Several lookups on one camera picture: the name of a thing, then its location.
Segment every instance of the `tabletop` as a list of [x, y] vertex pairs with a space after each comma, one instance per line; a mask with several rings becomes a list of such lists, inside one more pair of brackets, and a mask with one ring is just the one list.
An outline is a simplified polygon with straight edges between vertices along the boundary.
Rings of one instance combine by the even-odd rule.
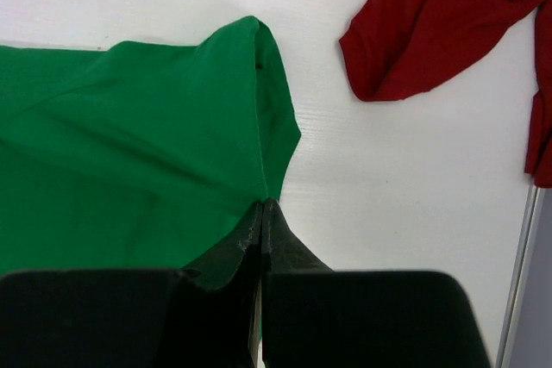
[[457, 278], [494, 359], [530, 187], [533, 18], [429, 93], [362, 103], [337, 40], [365, 1], [0, 0], [0, 43], [190, 45], [257, 16], [279, 43], [303, 133], [281, 200], [291, 229], [335, 269]]

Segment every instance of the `red towel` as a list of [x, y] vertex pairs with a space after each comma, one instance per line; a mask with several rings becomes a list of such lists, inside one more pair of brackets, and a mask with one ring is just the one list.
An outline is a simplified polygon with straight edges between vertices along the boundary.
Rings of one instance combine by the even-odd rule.
[[340, 39], [349, 82], [363, 101], [431, 90], [485, 56], [515, 22], [536, 20], [536, 94], [526, 171], [552, 187], [552, 4], [547, 0], [367, 0]]

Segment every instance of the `cloth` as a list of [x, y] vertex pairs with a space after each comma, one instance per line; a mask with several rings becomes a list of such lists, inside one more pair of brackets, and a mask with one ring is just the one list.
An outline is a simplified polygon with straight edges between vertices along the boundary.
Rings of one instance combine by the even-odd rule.
[[363, 101], [431, 90], [485, 56], [518, 20], [536, 19], [535, 95], [525, 170], [552, 187], [552, 1], [367, 0], [340, 39], [349, 82]]
[[299, 136], [254, 17], [198, 47], [0, 47], [0, 274], [185, 265], [279, 198]]

